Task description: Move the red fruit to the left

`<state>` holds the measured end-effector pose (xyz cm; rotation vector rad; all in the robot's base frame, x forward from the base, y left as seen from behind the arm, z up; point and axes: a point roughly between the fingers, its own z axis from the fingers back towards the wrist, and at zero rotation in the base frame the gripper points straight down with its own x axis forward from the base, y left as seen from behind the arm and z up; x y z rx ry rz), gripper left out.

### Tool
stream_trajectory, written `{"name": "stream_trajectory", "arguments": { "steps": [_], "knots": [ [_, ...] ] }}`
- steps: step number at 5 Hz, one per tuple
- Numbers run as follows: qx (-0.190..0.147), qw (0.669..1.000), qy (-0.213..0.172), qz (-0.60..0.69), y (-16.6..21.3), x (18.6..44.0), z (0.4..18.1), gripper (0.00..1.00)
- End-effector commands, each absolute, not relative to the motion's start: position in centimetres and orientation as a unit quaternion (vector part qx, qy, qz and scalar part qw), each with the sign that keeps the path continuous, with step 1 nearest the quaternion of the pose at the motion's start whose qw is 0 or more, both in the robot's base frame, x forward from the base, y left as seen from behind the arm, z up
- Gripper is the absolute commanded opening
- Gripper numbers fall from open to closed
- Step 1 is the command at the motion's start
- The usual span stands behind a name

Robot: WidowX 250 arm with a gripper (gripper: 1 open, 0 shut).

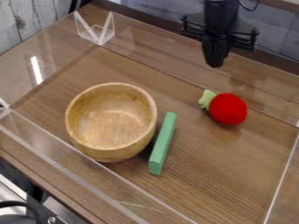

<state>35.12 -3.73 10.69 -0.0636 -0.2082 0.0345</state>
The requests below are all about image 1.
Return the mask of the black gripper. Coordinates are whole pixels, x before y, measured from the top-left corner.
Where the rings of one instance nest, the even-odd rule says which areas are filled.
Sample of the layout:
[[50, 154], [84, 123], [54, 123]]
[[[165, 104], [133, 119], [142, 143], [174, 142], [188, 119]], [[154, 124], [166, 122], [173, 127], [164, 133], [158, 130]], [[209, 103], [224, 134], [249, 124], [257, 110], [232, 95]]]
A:
[[206, 64], [221, 67], [230, 48], [254, 50], [258, 29], [236, 17], [230, 22], [222, 19], [209, 21], [202, 13], [181, 15], [181, 35], [196, 38]]

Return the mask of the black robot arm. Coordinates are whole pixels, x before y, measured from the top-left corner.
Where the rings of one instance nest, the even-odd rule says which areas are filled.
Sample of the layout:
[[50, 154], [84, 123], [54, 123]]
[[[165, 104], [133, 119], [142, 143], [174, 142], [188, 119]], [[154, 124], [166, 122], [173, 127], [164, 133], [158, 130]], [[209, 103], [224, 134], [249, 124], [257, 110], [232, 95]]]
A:
[[232, 48], [253, 51], [258, 29], [241, 20], [238, 8], [245, 11], [257, 9], [246, 7], [240, 0], [202, 0], [202, 13], [181, 15], [181, 35], [201, 42], [205, 63], [221, 67]]

